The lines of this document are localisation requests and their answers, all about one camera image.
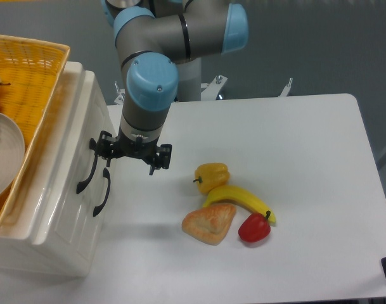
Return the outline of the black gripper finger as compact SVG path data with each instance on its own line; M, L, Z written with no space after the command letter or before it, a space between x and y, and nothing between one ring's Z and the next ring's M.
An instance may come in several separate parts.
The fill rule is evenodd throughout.
M96 156L106 161L106 167L110 167L113 158L117 138L105 130L100 132L96 143Z
M153 175L156 170L167 170L170 166L172 155L172 144L162 144L156 146L153 153L148 157L150 165L149 175Z

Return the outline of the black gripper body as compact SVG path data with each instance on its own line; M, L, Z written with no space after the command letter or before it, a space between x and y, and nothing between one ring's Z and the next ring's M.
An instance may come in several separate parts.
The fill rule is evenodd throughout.
M113 157L129 157L143 160L148 165L153 165L156 158L156 147L158 138L151 142L144 142L142 139L132 140L128 138L121 129L117 141L113 145Z

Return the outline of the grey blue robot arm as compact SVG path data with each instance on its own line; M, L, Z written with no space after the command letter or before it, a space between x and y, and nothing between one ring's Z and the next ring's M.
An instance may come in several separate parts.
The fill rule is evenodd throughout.
M116 137L101 132L95 158L143 160L151 170L169 167L170 144L158 145L171 104L179 97L177 65L243 49L248 19L229 1L103 1L113 27L125 85Z

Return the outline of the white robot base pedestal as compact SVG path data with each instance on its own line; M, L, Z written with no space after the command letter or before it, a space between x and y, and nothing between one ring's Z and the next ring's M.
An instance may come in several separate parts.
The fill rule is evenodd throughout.
M180 102L200 101L202 83L202 60L195 60L177 64L179 83L177 100Z

